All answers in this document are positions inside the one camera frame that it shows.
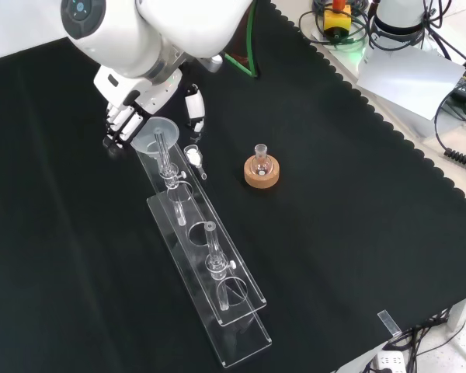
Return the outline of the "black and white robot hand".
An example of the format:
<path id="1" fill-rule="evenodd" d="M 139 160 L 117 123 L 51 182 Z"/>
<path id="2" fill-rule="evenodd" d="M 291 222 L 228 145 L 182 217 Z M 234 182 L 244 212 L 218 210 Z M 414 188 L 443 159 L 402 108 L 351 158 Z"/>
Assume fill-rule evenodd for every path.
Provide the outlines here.
<path id="1" fill-rule="evenodd" d="M 103 146 L 117 157 L 130 145 L 145 122 L 155 116 L 179 90 L 183 91 L 192 131 L 204 127 L 205 105 L 200 89 L 175 70 L 163 83 L 153 84 L 146 78 L 127 78 L 105 66 L 100 67 L 95 87 L 107 101 L 106 135 Z"/>

